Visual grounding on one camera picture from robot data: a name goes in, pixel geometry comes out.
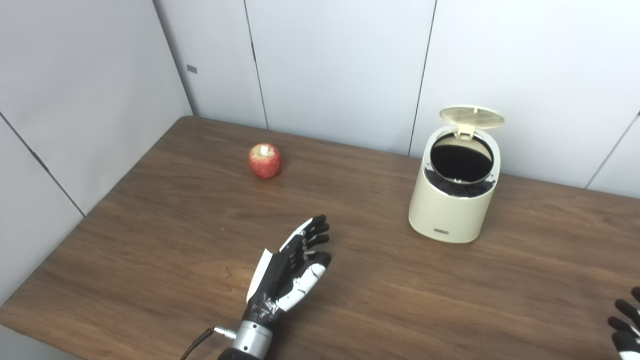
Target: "metal wrist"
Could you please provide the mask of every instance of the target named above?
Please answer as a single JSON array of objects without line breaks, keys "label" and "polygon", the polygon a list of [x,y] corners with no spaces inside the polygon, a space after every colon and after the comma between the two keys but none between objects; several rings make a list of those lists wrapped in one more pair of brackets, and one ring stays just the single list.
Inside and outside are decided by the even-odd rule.
[{"label": "metal wrist", "polygon": [[231,346],[262,360],[269,350],[272,337],[273,332],[266,327],[245,320],[240,324],[240,329]]}]

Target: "trash can lid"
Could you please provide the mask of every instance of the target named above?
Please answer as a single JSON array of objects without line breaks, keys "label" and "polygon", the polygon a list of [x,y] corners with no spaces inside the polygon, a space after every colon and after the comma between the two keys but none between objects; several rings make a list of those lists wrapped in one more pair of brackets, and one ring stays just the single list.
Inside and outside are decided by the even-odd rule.
[{"label": "trash can lid", "polygon": [[440,117],[446,122],[459,126],[490,129],[504,123],[504,117],[491,109],[473,105],[451,106],[440,110]]}]

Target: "open lid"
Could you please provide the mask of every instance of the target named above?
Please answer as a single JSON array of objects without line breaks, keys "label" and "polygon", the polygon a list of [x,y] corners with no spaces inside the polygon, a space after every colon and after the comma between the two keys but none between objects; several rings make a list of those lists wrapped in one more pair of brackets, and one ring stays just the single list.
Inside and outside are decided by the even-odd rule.
[{"label": "open lid", "polygon": [[459,105],[440,110],[440,117],[446,122],[458,125],[458,138],[472,140],[474,131],[478,129],[490,129],[504,122],[497,112],[480,106]]}]

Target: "wooden table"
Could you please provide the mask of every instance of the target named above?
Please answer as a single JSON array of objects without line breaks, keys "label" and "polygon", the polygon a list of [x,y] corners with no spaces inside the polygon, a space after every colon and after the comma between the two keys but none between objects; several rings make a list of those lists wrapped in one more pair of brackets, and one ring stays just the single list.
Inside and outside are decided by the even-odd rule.
[{"label": "wooden table", "polygon": [[[278,177],[247,165],[278,146]],[[0,310],[85,359],[178,359],[235,329],[263,248],[325,213],[333,262],[269,359],[616,359],[606,319],[640,284],[640,200],[502,176],[480,238],[408,224],[419,160],[179,120]],[[212,337],[189,358],[217,359]]]}]

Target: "white wall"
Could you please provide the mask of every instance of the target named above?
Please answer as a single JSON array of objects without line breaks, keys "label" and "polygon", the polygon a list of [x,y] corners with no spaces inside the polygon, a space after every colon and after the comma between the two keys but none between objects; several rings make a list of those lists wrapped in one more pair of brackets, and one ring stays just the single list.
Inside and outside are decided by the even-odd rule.
[{"label": "white wall", "polygon": [[[0,154],[1,305],[83,217],[1,117]],[[0,360],[30,359],[72,357],[0,326]]]},{"label": "white wall", "polygon": [[[2,304],[191,109],[151,0],[5,0],[0,49]],[[74,357],[0,327],[9,359]]]},{"label": "white wall", "polygon": [[196,115],[266,128],[244,3],[156,0],[156,7]]},{"label": "white wall", "polygon": [[406,154],[433,5],[247,0],[269,128]]},{"label": "white wall", "polygon": [[0,109],[85,212],[191,110],[151,0],[5,0]]},{"label": "white wall", "polygon": [[624,0],[438,2],[411,155],[446,125],[440,109],[476,104],[506,118],[490,130],[503,172],[585,187],[640,110],[638,13]]},{"label": "white wall", "polygon": [[637,117],[588,188],[640,199],[640,121]]}]

